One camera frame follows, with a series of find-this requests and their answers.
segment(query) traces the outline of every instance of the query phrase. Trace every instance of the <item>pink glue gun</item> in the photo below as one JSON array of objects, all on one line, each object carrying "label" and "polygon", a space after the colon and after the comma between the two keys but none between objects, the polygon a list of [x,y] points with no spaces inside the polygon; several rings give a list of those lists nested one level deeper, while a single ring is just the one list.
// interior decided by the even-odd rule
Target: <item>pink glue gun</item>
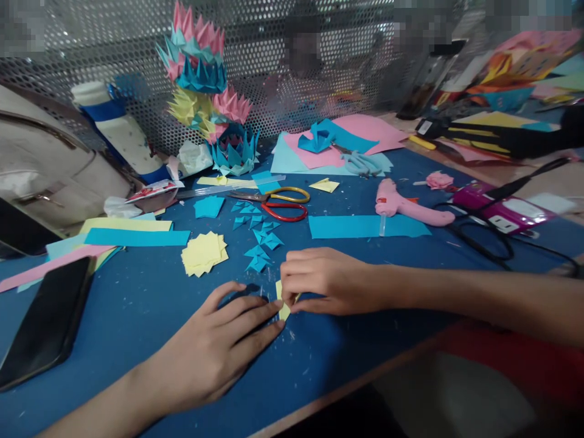
[{"label": "pink glue gun", "polygon": [[395,183],[389,178],[379,183],[375,211],[378,215],[387,217],[401,213],[431,226],[446,226],[455,219],[451,212],[432,210],[407,200],[397,193]]}]

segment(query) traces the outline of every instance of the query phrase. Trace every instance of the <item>metal mesh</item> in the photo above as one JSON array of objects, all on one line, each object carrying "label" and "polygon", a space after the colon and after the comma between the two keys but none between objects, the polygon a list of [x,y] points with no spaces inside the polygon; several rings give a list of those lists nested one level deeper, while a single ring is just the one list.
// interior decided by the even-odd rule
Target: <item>metal mesh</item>
[{"label": "metal mesh", "polygon": [[[406,67],[415,60],[394,44],[392,0],[185,3],[225,29],[228,80],[253,103],[248,125],[261,137],[369,109],[380,99],[380,84],[410,79],[408,68],[389,69],[397,60]],[[451,3],[460,9],[460,1]],[[47,0],[46,7],[46,53],[0,59],[3,84],[38,95],[46,111],[93,148],[103,143],[87,124],[55,109],[55,102],[72,108],[71,87],[93,80],[114,83],[128,97],[128,111],[155,148],[176,154],[185,139],[196,139],[167,112],[172,85],[155,52],[170,34],[174,0]],[[290,57],[291,23],[320,29],[319,60]]]}]

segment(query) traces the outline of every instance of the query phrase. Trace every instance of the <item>scissors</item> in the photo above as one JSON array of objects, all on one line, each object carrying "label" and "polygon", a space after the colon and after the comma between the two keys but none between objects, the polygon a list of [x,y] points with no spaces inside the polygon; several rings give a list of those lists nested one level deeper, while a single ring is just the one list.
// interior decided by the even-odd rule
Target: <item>scissors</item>
[{"label": "scissors", "polygon": [[[277,193],[280,193],[280,192],[296,192],[296,193],[300,193],[301,195],[304,195],[304,197],[303,198],[292,198],[290,196],[276,195]],[[306,210],[306,207],[303,205],[299,205],[299,204],[305,204],[308,201],[310,201],[310,194],[306,190],[299,189],[298,187],[280,187],[279,189],[271,190],[270,192],[266,192],[264,195],[262,195],[261,193],[246,193],[246,192],[231,191],[231,192],[229,192],[229,196],[231,196],[232,198],[237,198],[237,199],[246,200],[246,201],[260,202],[260,203],[262,203],[262,208],[264,210],[266,210],[266,212],[270,216],[272,216],[278,220],[281,220],[283,222],[298,222],[298,221],[301,221],[302,219],[304,219],[308,215],[308,210]],[[270,199],[280,199],[282,201],[289,201],[290,203],[271,203],[271,202],[268,202]],[[288,217],[280,216],[278,213],[276,213],[275,211],[272,210],[272,209],[278,209],[278,208],[292,208],[292,209],[302,210],[302,214],[300,216],[288,218]]]},{"label": "scissors", "polygon": [[350,151],[336,143],[331,143],[330,145],[341,153],[341,158],[345,160],[345,169],[350,173],[369,178],[369,175],[377,176],[378,173],[382,172],[373,159],[362,153]]}]

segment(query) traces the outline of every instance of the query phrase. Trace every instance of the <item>pink paper flower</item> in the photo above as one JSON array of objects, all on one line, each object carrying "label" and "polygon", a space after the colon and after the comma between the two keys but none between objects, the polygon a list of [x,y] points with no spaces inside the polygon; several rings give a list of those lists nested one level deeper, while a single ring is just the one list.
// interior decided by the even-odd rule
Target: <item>pink paper flower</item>
[{"label": "pink paper flower", "polygon": [[442,190],[446,189],[454,182],[454,178],[446,173],[433,172],[426,178],[427,185],[430,186],[432,190]]}]

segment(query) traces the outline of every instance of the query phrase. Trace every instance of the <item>white bottle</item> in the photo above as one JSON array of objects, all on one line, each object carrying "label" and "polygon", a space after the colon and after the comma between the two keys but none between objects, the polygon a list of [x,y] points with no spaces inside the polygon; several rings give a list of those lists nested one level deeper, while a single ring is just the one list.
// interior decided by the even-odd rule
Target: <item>white bottle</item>
[{"label": "white bottle", "polygon": [[136,120],[104,82],[75,85],[71,92],[74,103],[93,119],[97,129],[147,184],[169,177],[160,158],[151,156],[148,140]]}]

